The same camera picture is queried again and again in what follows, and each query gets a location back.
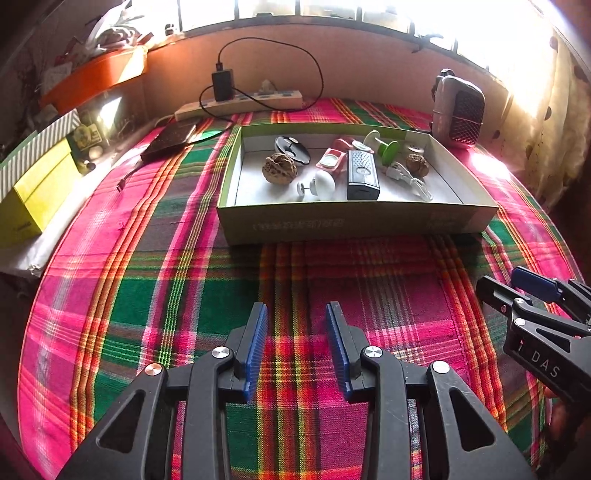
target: open box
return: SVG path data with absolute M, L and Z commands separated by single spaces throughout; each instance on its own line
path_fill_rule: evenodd
M 310 194 L 300 198 L 297 183 L 308 186 L 315 166 L 332 142 L 343 135 L 363 140 L 378 130 L 385 141 L 407 141 L 425 149 L 430 172 L 424 178 L 433 195 L 425 202 L 410 187 L 379 172 L 378 200 L 347 200 L 347 174 L 335 176 L 333 200 Z M 267 182 L 265 159 L 275 153 L 279 135 L 296 138 L 311 155 L 297 165 L 298 177 L 289 185 Z M 404 164 L 402 158 L 396 159 Z M 230 245 L 327 238 L 417 233 L 482 232 L 498 205 L 460 161 L 431 135 L 388 127 L 328 123 L 246 125 L 230 148 L 217 214 Z

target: metal screw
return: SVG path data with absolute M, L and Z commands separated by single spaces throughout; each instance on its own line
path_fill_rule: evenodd
M 438 374 L 446 374 L 449 372 L 449 364 L 443 360 L 437 360 L 436 362 L 433 362 L 433 369 Z
M 379 358 L 383 354 L 382 349 L 378 346 L 369 346 L 365 348 L 365 355 L 370 358 Z
M 160 372 L 162 371 L 162 365 L 160 364 L 149 364 L 145 370 L 146 375 L 149 375 L 151 377 L 155 377 L 156 375 L 160 374 Z
M 230 355 L 230 349 L 227 346 L 217 346 L 212 350 L 212 355 L 215 358 L 226 358 Z

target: window bar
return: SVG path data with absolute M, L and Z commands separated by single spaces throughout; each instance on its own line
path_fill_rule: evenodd
M 181 0 L 177 0 L 178 32 L 183 32 L 183 16 L 181 15 Z

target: orange shelf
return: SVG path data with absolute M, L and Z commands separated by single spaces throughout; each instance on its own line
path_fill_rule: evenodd
M 147 69 L 148 49 L 143 46 L 106 53 L 72 72 L 41 97 L 41 108 L 50 103 L 60 115 L 79 107 L 118 83 L 140 76 Z

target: walnut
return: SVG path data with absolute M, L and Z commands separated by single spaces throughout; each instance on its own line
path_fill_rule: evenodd
M 267 157 L 262 166 L 265 180 L 276 185 L 289 185 L 297 177 L 295 162 L 283 153 Z
M 429 164 L 425 157 L 411 153 L 406 160 L 408 171 L 415 177 L 423 178 L 429 173 Z

